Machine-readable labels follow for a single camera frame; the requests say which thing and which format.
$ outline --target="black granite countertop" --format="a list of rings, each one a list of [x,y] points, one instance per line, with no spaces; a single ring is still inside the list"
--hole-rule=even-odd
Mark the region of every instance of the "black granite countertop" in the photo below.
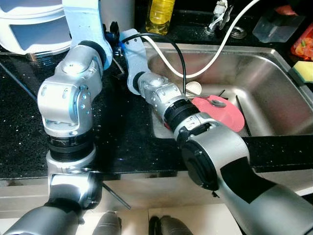
[[[168,37],[177,42],[218,44],[219,38],[200,34],[201,23],[176,21],[173,17]],[[240,42],[231,39],[228,45],[261,46],[253,35],[248,35]],[[282,45],[266,45],[270,46],[279,48],[278,51],[282,50],[281,54],[286,53],[284,57],[287,56]],[[64,55],[40,63],[19,57],[0,57],[0,179],[47,176],[46,134],[41,115],[36,102],[12,76],[36,94],[44,79],[53,75],[55,66]],[[97,167],[107,174],[186,170],[175,141],[158,139],[153,135],[149,105],[128,91],[125,79],[117,78],[118,73],[112,63],[105,71],[103,90],[93,103]],[[250,163],[258,172],[313,167],[312,135],[244,140],[250,150]]]

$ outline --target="sponge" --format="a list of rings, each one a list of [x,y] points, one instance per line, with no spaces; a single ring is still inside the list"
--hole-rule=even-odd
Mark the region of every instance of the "sponge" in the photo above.
[[[293,69],[301,77],[304,82],[313,82],[313,62],[298,61]]]

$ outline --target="faucet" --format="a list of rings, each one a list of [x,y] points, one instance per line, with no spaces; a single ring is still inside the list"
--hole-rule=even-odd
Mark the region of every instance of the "faucet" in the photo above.
[[[233,5],[228,5],[227,0],[219,0],[216,2],[211,23],[208,23],[204,28],[204,32],[207,35],[215,35],[215,29],[219,26],[219,30],[222,30],[225,24],[229,21],[230,13],[233,9]]]

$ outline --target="sink basin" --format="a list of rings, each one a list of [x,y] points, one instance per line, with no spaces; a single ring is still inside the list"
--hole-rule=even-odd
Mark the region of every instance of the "sink basin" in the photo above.
[[[158,44],[173,67],[182,73],[177,53],[168,44]],[[213,57],[217,46],[179,45],[187,74],[202,69]],[[182,78],[174,75],[159,55],[146,44],[151,71],[169,78],[182,88]],[[281,136],[313,133],[312,93],[296,85],[288,72],[290,66],[273,49],[225,47],[217,61],[203,74],[187,79],[202,85],[201,95],[219,95],[240,107],[246,125],[239,135]],[[157,138],[173,138],[152,113]]]

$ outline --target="yellow bottle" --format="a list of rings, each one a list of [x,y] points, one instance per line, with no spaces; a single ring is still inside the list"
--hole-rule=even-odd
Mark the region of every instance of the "yellow bottle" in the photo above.
[[[150,33],[167,34],[175,0],[150,0],[146,30]]]

